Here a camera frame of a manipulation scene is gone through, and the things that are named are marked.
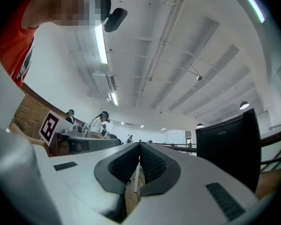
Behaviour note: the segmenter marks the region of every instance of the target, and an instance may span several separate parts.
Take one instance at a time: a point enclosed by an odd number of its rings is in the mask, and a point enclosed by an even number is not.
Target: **white shirt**
[[[100,134],[102,127],[102,122],[100,120],[100,117],[96,118],[92,121],[90,127],[89,127],[89,134],[88,137],[91,137],[90,133],[97,133]]]

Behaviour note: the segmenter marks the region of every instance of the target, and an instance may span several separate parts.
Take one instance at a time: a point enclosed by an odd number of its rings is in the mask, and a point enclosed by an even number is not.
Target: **monitor logo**
[[[51,113],[48,114],[41,129],[41,134],[44,136],[44,139],[46,139],[47,142],[50,141],[58,121],[59,119],[57,117],[53,116]]]
[[[226,134],[226,131],[218,133],[218,135],[224,135],[224,134]]]

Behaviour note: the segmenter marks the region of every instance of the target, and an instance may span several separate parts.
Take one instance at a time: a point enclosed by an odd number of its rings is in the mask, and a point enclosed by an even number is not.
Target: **neck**
[[[39,25],[50,22],[51,0],[31,0],[23,14],[21,26],[23,29],[34,29]]]

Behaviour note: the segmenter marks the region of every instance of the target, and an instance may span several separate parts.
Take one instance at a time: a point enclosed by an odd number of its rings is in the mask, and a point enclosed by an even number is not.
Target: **black monitor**
[[[228,121],[196,129],[197,156],[229,173],[253,192],[260,174],[260,133],[254,109]]]

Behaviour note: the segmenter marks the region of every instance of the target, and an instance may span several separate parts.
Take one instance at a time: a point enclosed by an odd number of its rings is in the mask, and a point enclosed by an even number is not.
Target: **wall-mounted unit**
[[[116,92],[117,87],[114,75],[107,75],[100,71],[96,71],[93,73],[93,78],[102,97],[110,98],[110,93]]]

